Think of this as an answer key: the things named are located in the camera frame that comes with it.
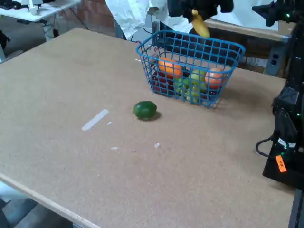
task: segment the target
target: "black cable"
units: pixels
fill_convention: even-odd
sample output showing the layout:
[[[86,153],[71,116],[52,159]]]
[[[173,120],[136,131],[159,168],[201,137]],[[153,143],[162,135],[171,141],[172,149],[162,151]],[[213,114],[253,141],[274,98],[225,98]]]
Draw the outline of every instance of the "black cable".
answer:
[[[51,28],[50,28],[49,30],[47,30],[47,31],[43,30],[44,34],[47,35],[47,36],[50,37],[50,38],[54,38],[54,37],[51,37],[47,32],[49,32],[50,30],[52,30],[52,29],[54,28],[55,20],[56,20],[56,14],[54,15],[53,24],[51,24],[51,25],[44,24],[44,25],[43,25],[43,27],[51,26]]]
[[[72,8],[70,8],[70,10],[72,11],[72,13],[75,15],[75,17],[77,17],[77,19],[86,27],[87,30],[89,30],[89,28],[86,26],[86,24],[77,16],[77,14],[72,10]]]
[[[148,32],[143,26],[142,26],[142,28],[145,32],[152,34],[151,32]]]
[[[61,6],[59,6],[59,5],[43,6],[42,5],[41,7],[45,7],[45,8],[59,7],[59,8],[61,8],[61,11],[64,13],[65,18],[66,18],[66,26],[67,26],[67,30],[66,31],[70,30],[70,26],[69,26],[69,23],[68,23],[68,20],[67,20],[67,14],[66,14],[66,12],[64,11],[64,9]],[[55,37],[51,37],[49,34],[47,34],[47,32],[49,32],[51,29],[54,28],[54,26],[55,26],[55,19],[56,19],[56,15],[54,16],[54,22],[53,22],[53,25],[51,26],[51,28],[48,31],[44,31],[44,34],[47,35],[50,38],[55,38]]]
[[[258,141],[257,144],[256,144],[256,152],[259,154],[259,155],[262,155],[264,157],[267,157],[267,158],[273,158],[273,157],[270,157],[268,154],[265,154],[264,152],[261,152],[258,147],[263,144],[263,143],[266,143],[270,140],[272,140],[273,136],[271,135],[270,137],[266,138],[266,139],[263,139],[261,141]]]

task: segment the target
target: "banana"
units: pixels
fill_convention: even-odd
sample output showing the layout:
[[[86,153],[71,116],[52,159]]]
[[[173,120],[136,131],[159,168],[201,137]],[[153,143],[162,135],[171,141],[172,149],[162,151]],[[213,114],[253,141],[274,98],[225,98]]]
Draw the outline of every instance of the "banana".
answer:
[[[210,37],[210,32],[209,29],[204,22],[203,18],[201,15],[198,14],[197,10],[192,10],[192,15],[194,17],[194,20],[192,21],[192,25],[195,29],[195,31],[204,38],[209,38]]]

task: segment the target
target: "orange tag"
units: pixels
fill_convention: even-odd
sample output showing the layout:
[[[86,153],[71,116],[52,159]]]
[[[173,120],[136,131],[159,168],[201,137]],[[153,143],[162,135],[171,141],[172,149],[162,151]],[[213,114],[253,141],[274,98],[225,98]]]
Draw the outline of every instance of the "orange tag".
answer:
[[[279,166],[280,172],[286,172],[287,169],[285,167],[285,164],[284,164],[282,156],[278,155],[278,156],[275,157],[275,159],[276,159],[277,165]]]

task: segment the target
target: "brick wall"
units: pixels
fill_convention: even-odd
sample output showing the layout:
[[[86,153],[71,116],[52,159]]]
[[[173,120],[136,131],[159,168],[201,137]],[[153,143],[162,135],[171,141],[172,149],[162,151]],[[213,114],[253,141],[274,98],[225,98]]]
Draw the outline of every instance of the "brick wall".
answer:
[[[73,11],[88,26],[96,25],[114,29],[114,19],[107,7],[105,0],[82,0],[81,4],[75,6]],[[66,11],[69,20],[77,21],[70,11]]]

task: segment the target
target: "lime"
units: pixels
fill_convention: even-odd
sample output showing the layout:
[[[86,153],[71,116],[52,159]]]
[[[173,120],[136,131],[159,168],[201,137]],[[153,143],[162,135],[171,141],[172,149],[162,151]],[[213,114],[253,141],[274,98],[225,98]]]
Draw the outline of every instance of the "lime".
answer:
[[[155,116],[156,108],[152,101],[140,101],[134,105],[133,113],[138,119],[148,120]]]

